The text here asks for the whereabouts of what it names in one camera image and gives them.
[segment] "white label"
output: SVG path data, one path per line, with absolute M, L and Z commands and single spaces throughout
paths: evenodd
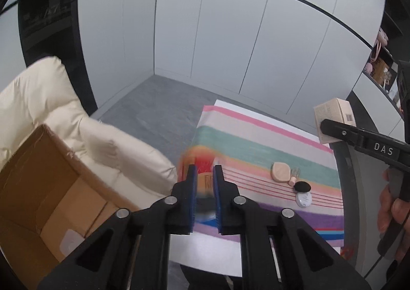
M 301 208 L 309 207 L 312 204 L 312 194 L 310 192 L 296 194 L 296 203 Z
M 60 243 L 60 251 L 64 256 L 68 256 L 72 251 L 74 251 L 82 242 L 84 237 L 78 232 L 68 229 Z

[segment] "gray carpet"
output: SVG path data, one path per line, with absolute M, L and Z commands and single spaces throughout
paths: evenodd
M 191 85 L 154 75 L 140 84 L 100 120 L 148 143 L 175 165 L 190 145 L 204 105 L 224 100 L 260 112 L 239 102 Z

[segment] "striped cloth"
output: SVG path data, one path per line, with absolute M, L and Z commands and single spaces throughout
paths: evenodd
M 288 124 L 217 100 L 204 106 L 192 146 L 202 146 L 219 156 L 214 164 L 223 167 L 227 181 L 241 195 L 263 208 L 280 211 L 292 208 L 331 246 L 343 246 L 343 200 L 333 151 L 316 136 Z M 311 187 L 312 205 L 300 208 L 287 183 L 271 179 L 274 162 L 300 169 L 300 180 Z M 220 236 L 215 219 L 195 224 L 194 230 Z M 238 236 L 221 236 L 238 241 Z

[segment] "beige armchair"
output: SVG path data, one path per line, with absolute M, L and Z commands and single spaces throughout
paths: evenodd
M 57 57 L 35 62 L 0 93 L 0 169 L 42 123 L 140 209 L 168 195 L 177 181 L 175 166 L 158 150 L 88 117 Z

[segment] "finger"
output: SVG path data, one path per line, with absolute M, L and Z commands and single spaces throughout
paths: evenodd
M 403 236 L 403 240 L 401 241 L 397 249 L 395 259 L 398 262 L 402 261 L 407 251 L 409 250 L 409 248 L 410 248 L 410 233 L 406 232 Z
M 397 223 L 402 224 L 409 210 L 410 202 L 404 202 L 401 199 L 396 199 L 392 206 L 392 216 Z M 410 232 L 410 219 L 407 219 L 407 222 L 404 225 L 404 230 L 406 232 Z
M 380 233 L 386 232 L 387 228 L 389 227 L 390 221 L 392 216 L 389 212 L 379 210 L 377 215 L 377 228 L 379 229 Z
M 388 169 L 386 169 L 382 172 L 382 177 L 383 177 L 384 180 L 389 181 L 389 171 L 388 171 Z
M 388 185 L 386 185 L 386 187 L 380 193 L 379 200 L 380 200 L 380 210 L 383 210 L 385 212 L 390 211 L 390 208 L 392 207 L 392 204 L 393 204 L 393 198 L 392 198 L 392 195 L 390 194 Z

